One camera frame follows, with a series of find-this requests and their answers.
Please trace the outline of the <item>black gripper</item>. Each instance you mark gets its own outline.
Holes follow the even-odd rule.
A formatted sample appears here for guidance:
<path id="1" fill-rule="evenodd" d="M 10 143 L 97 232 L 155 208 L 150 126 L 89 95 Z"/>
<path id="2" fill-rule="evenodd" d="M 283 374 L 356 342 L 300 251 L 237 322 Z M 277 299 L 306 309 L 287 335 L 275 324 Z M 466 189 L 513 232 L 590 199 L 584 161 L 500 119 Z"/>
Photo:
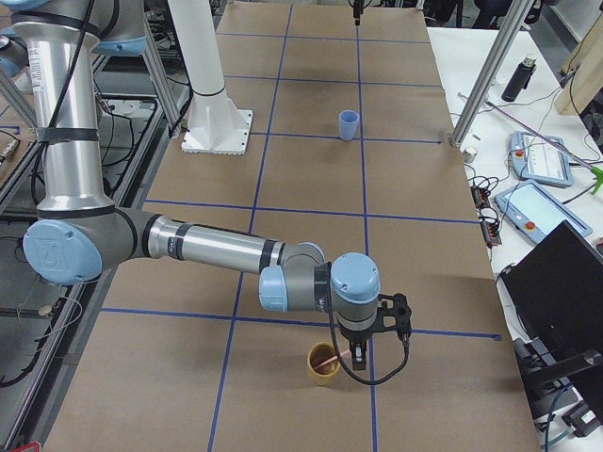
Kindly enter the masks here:
<path id="1" fill-rule="evenodd" d="M 342 328 L 341 334 L 350 343 L 350 359 L 352 369 L 365 370 L 367 368 L 367 341 L 371 338 L 372 331 L 353 331 Z"/>

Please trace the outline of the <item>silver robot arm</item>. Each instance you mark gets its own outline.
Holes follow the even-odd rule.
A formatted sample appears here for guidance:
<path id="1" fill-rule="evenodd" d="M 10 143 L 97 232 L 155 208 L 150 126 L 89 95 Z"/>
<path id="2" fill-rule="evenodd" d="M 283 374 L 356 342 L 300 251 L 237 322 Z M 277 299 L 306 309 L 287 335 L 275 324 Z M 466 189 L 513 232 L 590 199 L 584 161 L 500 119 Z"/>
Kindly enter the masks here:
<path id="1" fill-rule="evenodd" d="M 327 261 L 319 246 L 121 209 L 105 193 L 91 56 L 137 56 L 147 38 L 140 1 L 11 1 L 27 50 L 45 195 L 24 235 L 28 263 L 45 280 L 84 283 L 131 259 L 169 257 L 257 274 L 271 311 L 321 311 L 349 342 L 349 372 L 367 364 L 384 331 L 381 282 L 366 255 Z"/>

